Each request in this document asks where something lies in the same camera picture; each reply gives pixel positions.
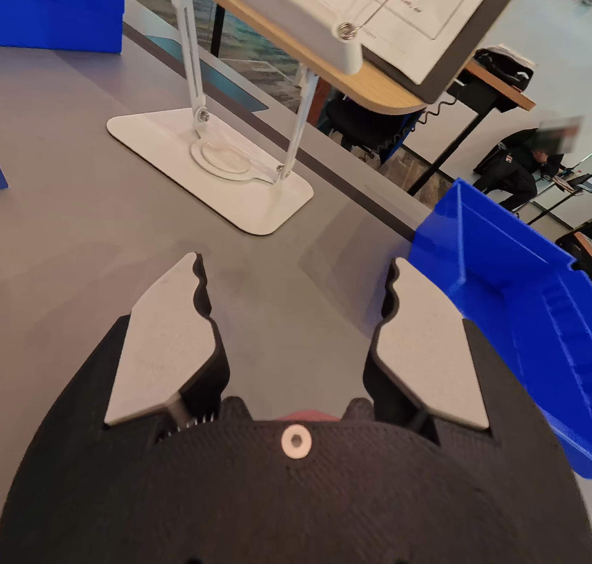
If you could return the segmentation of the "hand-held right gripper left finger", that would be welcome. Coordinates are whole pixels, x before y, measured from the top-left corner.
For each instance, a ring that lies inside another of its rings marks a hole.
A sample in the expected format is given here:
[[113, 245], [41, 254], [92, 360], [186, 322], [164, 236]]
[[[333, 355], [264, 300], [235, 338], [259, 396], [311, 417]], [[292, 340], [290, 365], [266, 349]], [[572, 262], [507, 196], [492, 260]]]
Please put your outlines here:
[[190, 252], [133, 306], [105, 424], [164, 413], [178, 427], [216, 419], [230, 367], [211, 317], [203, 257]]

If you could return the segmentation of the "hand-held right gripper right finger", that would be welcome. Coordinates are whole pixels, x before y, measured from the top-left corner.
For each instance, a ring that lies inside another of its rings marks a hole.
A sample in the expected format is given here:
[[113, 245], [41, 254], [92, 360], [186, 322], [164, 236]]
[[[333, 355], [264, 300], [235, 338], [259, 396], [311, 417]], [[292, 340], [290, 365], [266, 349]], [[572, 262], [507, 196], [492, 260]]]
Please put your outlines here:
[[391, 261], [390, 310], [376, 327], [369, 356], [427, 417], [476, 430], [490, 427], [462, 313], [407, 259]]

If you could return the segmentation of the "blue plastic bin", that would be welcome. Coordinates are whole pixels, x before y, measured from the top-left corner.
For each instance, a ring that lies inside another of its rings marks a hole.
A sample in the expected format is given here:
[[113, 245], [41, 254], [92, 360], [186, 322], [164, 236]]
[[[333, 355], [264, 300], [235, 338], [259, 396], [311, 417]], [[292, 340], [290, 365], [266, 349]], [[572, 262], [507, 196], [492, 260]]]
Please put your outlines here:
[[477, 325], [591, 479], [591, 280], [573, 257], [456, 180], [409, 262]]
[[119, 54], [124, 0], [1, 0], [1, 46]]

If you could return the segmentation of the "white metal stand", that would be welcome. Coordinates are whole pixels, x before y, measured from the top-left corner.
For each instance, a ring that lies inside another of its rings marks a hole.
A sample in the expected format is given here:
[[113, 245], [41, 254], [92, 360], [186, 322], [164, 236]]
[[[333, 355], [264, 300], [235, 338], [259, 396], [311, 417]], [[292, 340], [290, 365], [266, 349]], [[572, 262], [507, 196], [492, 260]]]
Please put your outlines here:
[[325, 63], [347, 77], [363, 65], [358, 30], [321, 0], [215, 0], [304, 65], [286, 160], [276, 160], [208, 110], [193, 0], [171, 0], [178, 22], [190, 107], [108, 120], [111, 136], [247, 234], [274, 233], [313, 197], [293, 173]]

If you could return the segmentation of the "blue storage crate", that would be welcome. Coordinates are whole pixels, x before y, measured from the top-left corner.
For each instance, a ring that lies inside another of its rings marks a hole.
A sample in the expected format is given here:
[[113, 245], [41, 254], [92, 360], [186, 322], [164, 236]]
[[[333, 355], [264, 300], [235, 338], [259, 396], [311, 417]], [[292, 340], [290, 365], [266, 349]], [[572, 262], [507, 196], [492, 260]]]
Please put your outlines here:
[[413, 113], [405, 114], [401, 116], [398, 128], [396, 129], [392, 138], [388, 142], [384, 143], [381, 149], [380, 160], [381, 164], [385, 164], [393, 154], [402, 146], [404, 140], [414, 130], [421, 116], [424, 114], [425, 109], [415, 111]]

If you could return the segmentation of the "light wooden board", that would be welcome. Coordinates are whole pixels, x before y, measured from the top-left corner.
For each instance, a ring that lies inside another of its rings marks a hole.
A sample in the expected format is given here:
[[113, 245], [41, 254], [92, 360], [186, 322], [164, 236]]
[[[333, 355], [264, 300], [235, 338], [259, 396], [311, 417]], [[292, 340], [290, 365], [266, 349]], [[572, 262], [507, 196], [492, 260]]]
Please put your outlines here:
[[357, 38], [337, 35], [336, 14], [318, 0], [212, 0], [364, 108], [398, 115], [425, 103], [373, 64]]

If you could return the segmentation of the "black bag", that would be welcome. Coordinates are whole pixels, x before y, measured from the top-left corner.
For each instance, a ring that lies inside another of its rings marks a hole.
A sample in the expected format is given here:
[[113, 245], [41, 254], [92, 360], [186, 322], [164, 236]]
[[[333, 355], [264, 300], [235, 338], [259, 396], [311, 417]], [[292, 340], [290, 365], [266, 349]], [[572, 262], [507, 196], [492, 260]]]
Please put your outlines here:
[[495, 77], [520, 92], [528, 87], [537, 66], [502, 44], [476, 50], [473, 59]]

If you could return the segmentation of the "white paper sheet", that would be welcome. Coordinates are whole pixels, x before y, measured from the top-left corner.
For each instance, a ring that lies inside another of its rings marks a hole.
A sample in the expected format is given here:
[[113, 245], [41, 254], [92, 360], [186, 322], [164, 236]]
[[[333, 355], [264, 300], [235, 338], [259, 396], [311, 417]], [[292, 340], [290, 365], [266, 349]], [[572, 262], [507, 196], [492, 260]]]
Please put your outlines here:
[[484, 0], [315, 0], [360, 44], [421, 84]]

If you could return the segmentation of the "black metal leg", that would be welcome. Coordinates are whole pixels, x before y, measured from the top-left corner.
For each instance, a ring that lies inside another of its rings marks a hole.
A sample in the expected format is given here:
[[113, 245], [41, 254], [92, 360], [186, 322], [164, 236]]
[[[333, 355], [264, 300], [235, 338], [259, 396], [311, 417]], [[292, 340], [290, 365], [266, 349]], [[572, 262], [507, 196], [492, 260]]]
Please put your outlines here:
[[226, 17], [226, 10], [219, 4], [216, 4], [214, 13], [214, 23], [212, 27], [210, 53], [215, 57], [220, 55], [221, 39], [223, 36], [224, 21]]

